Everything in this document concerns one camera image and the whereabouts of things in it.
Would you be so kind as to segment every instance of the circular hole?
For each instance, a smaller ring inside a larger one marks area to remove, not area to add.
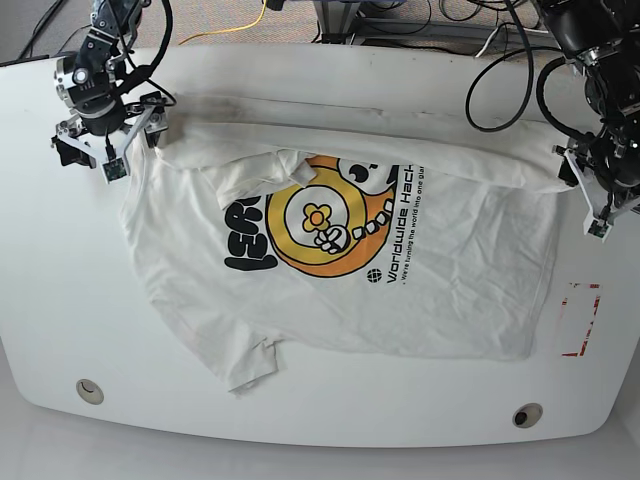
[[[516,418],[513,420],[516,424],[516,426],[521,426],[524,425],[528,419],[528,415],[524,412],[518,412],[516,413]]]
[[[531,428],[542,418],[542,406],[529,403],[513,414],[513,424],[518,428]]]
[[[91,385],[87,385],[85,382],[80,382],[80,386],[82,387],[82,389],[87,392],[87,393],[93,393],[95,392],[95,389],[93,388],[93,386]]]
[[[76,391],[80,398],[91,405],[100,405],[104,401],[102,389],[91,380],[82,379],[76,383]]]

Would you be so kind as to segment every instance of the yellow cable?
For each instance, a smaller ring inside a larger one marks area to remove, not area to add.
[[[196,33],[195,35],[191,35],[190,37],[185,38],[178,45],[184,45],[185,43],[190,42],[194,38],[205,37],[207,35],[218,35],[220,33],[232,33],[232,32],[239,32],[241,30],[248,30],[249,28],[255,27],[258,23],[260,23],[260,20],[262,20],[262,17],[264,17],[264,13],[266,12],[266,10],[267,10],[267,0],[263,0],[262,11],[260,12],[260,16],[255,22],[250,23],[249,25],[245,25],[243,27],[225,28],[224,30],[215,30],[213,32]]]

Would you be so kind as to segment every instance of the yellow flower graphic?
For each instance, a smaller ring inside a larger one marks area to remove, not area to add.
[[[329,228],[329,217],[331,216],[331,207],[329,205],[317,206],[308,203],[304,207],[304,222],[302,228],[305,232],[313,232],[314,230],[324,231]]]

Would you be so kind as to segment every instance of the cartoon hand graphic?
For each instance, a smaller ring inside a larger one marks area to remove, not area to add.
[[[331,255],[343,252],[351,243],[351,237],[346,228],[340,225],[329,227],[325,231],[319,231],[318,236],[314,239],[314,243],[318,245],[323,252]]]

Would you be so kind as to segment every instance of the white table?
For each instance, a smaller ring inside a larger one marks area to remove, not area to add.
[[[154,52],[141,52],[149,58]],[[484,63],[438,53],[325,45],[171,49],[157,79],[179,91],[388,110],[461,114]],[[524,362],[347,355],[290,342],[281,372],[240,399],[172,336],[129,266],[118,223],[127,181],[60,167],[49,148],[67,112],[52,61],[0,70],[0,336],[30,402],[118,423],[260,442],[406,447],[581,435],[608,417],[640,337],[640,218],[619,220],[606,244],[582,236],[580,193],[566,195],[559,256]],[[505,66],[483,82],[476,116],[508,117],[526,73]],[[582,81],[554,76],[550,103],[573,125],[593,124]],[[534,106],[527,118],[539,118]],[[556,337],[568,282],[602,284],[584,357],[561,357]],[[81,378],[105,392],[76,394]],[[514,412],[537,402],[522,430]]]

